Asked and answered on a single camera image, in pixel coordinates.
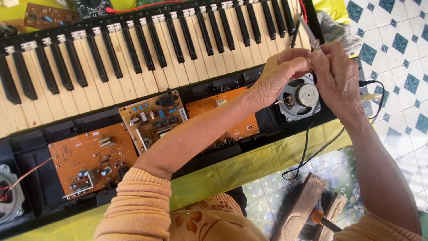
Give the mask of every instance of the gray cloth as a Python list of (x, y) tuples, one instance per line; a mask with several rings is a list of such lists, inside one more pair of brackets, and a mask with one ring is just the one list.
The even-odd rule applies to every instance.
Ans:
[(345, 45), (347, 55), (357, 53), (363, 45), (363, 39), (358, 36), (352, 36), (351, 27), (348, 24), (335, 22), (325, 11), (317, 11), (318, 22), (321, 25), (321, 31), (326, 43), (333, 41), (342, 41)]

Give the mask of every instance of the wooden block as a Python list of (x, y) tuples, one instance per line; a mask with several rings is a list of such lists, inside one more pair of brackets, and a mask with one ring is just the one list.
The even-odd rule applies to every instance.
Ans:
[(302, 190), (291, 205), (290, 215), (281, 222), (274, 241), (295, 241), (297, 239), (326, 184), (324, 179), (313, 173), (308, 174)]
[[(347, 200), (348, 199), (344, 196), (334, 193), (327, 210), (324, 212), (324, 216), (332, 223), (335, 223), (337, 221), (337, 217), (342, 213)], [(324, 227), (324, 225), (320, 225), (315, 233), (313, 241), (329, 241), (332, 234), (333, 231)]]

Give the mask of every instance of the hand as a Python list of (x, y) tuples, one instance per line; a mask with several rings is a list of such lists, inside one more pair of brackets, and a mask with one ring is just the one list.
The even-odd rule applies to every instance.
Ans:
[(321, 49), (314, 51), (310, 59), (322, 99), (342, 124), (366, 119), (358, 86), (358, 64), (346, 55), (342, 42), (324, 44)]
[(276, 101), (289, 80), (301, 78), (312, 71), (309, 55), (304, 48), (288, 48), (271, 56), (257, 82), (249, 89), (255, 94), (259, 109)]

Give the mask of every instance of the power supply board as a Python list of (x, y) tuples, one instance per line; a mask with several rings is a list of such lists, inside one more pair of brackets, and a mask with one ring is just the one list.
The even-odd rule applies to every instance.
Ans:
[(168, 131), (188, 120), (176, 90), (122, 107), (119, 114), (139, 154), (147, 151)]
[[(186, 104), (186, 109), (189, 114), (189, 118), (213, 110), (233, 98), (238, 97), (245, 91), (247, 91), (247, 87), (242, 87), (188, 103)], [(257, 133), (260, 133), (259, 125), (257, 124), (256, 115), (253, 113), (219, 137), (210, 147), (208, 147), (207, 150), (221, 149)]]
[(122, 123), (48, 145), (64, 191), (72, 200), (119, 183), (137, 160)]

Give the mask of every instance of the barcode sticker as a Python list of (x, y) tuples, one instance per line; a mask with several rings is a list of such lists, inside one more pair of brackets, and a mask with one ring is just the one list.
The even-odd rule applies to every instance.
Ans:
[(180, 112), (180, 116), (181, 116), (181, 119), (183, 120), (183, 122), (187, 121), (188, 118), (187, 118), (186, 111), (184, 110), (184, 108), (181, 108), (178, 111)]

